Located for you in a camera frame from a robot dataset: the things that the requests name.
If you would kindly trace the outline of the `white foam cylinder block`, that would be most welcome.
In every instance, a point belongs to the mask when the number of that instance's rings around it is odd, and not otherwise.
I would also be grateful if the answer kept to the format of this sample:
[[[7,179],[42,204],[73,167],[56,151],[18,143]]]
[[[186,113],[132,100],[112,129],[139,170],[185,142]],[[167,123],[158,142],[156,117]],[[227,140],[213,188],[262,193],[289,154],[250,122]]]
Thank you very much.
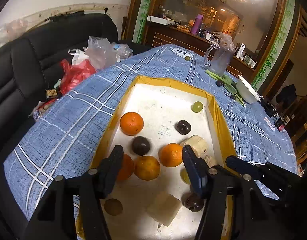
[[[182,141],[180,145],[182,147],[184,145],[190,145],[196,156],[204,159],[209,167],[217,165],[212,147],[209,146],[209,144],[202,137],[193,135]]]

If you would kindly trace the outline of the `lighter orange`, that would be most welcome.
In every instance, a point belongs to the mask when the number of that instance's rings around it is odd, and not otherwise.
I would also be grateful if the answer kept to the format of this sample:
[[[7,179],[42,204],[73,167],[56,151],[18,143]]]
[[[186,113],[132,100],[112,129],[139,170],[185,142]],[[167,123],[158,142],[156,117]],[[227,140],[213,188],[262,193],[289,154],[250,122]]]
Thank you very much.
[[[176,167],[182,160],[183,147],[179,144],[170,143],[162,147],[158,153],[160,163],[165,167]]]

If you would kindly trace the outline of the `brown kiwi fruit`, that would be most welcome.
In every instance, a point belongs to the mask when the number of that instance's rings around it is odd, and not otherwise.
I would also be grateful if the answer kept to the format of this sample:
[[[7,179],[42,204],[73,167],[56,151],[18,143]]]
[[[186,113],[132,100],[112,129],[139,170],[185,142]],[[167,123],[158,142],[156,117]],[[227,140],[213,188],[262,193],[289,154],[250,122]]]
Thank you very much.
[[[105,201],[104,209],[109,215],[118,216],[123,212],[123,205],[119,200],[111,198]]]

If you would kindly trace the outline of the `large dark orange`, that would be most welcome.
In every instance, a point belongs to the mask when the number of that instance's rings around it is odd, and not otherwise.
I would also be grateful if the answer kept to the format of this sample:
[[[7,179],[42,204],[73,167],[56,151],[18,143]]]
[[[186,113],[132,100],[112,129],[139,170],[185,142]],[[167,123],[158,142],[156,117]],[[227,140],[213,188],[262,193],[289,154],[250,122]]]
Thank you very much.
[[[160,163],[150,155],[139,157],[134,161],[134,174],[141,180],[154,180],[160,174]]]

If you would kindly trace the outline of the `dark passion fruit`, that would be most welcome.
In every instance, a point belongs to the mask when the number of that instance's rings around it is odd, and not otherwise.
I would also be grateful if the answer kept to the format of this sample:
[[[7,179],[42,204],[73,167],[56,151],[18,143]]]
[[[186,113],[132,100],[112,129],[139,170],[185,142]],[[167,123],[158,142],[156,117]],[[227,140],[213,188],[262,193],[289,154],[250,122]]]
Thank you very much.
[[[143,156],[149,153],[151,145],[145,137],[138,136],[132,140],[131,148],[136,155]]]

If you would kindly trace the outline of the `beige sponge cake block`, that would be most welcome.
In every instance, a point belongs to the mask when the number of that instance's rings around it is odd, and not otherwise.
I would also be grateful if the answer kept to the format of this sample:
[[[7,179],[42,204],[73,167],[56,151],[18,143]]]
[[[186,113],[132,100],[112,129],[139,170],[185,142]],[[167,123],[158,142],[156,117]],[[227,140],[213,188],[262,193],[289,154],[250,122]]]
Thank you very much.
[[[173,195],[162,191],[156,195],[147,207],[147,214],[164,226],[169,226],[182,206],[181,201]]]

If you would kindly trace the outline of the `small tangerine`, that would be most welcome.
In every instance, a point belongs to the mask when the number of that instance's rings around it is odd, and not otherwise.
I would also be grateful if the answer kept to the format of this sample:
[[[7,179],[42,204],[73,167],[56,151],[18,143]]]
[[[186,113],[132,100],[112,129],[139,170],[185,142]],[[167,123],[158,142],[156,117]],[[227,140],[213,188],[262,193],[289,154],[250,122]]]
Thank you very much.
[[[143,118],[136,112],[127,112],[120,118],[120,128],[126,135],[136,135],[143,127]]]

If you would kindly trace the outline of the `green fruit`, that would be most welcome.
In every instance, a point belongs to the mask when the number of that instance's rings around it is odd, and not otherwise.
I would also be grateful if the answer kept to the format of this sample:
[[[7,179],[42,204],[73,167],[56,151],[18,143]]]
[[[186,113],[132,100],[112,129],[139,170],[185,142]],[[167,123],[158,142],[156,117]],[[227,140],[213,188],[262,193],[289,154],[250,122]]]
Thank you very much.
[[[203,103],[200,101],[196,101],[192,104],[191,110],[195,113],[199,113],[203,109]]]

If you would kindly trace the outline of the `green plum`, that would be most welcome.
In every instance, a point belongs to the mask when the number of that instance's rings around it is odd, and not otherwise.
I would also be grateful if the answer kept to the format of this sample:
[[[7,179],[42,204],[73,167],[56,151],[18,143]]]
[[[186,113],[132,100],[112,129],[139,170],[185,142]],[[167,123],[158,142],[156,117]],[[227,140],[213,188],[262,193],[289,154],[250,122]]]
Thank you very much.
[[[190,178],[189,178],[189,176],[188,176],[188,173],[187,173],[186,169],[184,169],[184,168],[181,169],[181,171],[180,171],[180,176],[181,176],[181,179],[182,179],[182,181],[183,181],[184,183],[186,183],[186,184],[188,184],[188,185],[191,184]]]

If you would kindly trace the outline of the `yellow white foam box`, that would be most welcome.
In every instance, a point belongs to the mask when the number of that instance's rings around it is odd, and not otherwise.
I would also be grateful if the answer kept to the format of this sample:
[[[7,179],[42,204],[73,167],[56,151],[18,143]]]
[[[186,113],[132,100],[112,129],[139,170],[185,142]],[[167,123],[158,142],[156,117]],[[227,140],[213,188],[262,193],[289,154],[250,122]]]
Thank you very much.
[[[191,110],[194,102],[203,103],[199,113]],[[213,149],[219,165],[235,154],[233,139],[222,115],[216,98],[199,89],[168,78],[136,77],[118,103],[106,130],[104,131],[90,166],[97,167],[108,157],[115,145],[121,145],[132,159],[132,137],[122,132],[120,118],[127,112],[141,115],[144,127],[140,132],[151,145],[149,155],[158,157],[160,149],[170,143],[179,144],[186,139],[175,129],[175,124],[186,120],[191,125],[190,136],[202,137]],[[183,165],[160,168],[159,176],[144,181],[136,175],[114,185],[109,198],[119,200],[123,212],[118,216],[105,214],[105,220],[112,239],[194,239],[202,212],[191,212],[181,206],[169,226],[151,218],[147,207],[162,191],[181,199],[190,192],[190,186],[180,176]]]

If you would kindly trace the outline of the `black power adapter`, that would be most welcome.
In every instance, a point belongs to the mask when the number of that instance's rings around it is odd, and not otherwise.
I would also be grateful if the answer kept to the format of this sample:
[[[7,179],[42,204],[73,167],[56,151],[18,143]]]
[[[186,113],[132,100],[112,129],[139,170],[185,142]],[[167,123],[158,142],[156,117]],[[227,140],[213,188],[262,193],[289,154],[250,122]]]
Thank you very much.
[[[266,114],[269,118],[277,118],[277,108],[273,106],[266,98],[260,97],[260,105],[264,108]]]

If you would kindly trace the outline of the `white bowl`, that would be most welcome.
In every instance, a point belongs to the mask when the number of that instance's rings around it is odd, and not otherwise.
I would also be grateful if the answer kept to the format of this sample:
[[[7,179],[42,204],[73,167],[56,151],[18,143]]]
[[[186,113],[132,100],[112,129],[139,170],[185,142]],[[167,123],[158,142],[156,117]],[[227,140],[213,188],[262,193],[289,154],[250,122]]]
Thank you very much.
[[[260,102],[260,96],[241,75],[238,76],[236,88],[243,100],[247,103],[253,104],[255,102]]]

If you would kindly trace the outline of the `green leafy vegetable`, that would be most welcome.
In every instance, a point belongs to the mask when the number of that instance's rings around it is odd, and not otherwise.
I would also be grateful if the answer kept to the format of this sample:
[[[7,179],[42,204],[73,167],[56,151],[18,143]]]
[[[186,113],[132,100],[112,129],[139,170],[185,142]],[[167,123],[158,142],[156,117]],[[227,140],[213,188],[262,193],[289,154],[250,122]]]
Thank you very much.
[[[245,107],[245,103],[242,99],[242,96],[239,94],[236,88],[236,84],[228,75],[223,74],[222,76],[219,76],[209,70],[205,70],[205,72],[214,80],[218,81],[221,80],[223,82],[223,87],[228,92],[228,96],[230,97],[232,94],[236,95],[236,100],[239,104],[241,104],[243,107]]]

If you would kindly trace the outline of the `red plastic bag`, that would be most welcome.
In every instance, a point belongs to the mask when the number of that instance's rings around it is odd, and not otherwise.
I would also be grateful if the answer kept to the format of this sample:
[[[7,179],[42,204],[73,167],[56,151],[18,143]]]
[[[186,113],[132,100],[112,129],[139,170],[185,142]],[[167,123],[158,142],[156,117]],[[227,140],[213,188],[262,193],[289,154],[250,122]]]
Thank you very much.
[[[60,83],[60,92],[62,95],[68,93],[79,83],[96,73],[96,69],[90,64],[89,60],[83,60],[77,65],[70,65],[66,59],[60,62],[64,76]]]

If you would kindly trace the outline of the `purple thermos bottle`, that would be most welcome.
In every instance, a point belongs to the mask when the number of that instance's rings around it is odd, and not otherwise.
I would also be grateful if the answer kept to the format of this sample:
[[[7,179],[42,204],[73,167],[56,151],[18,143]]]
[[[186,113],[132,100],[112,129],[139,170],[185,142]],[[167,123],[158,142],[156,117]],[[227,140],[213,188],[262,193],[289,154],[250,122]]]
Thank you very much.
[[[197,35],[202,25],[202,22],[203,22],[203,15],[198,14],[195,18],[194,25],[192,26],[191,31],[190,31],[192,35]]]

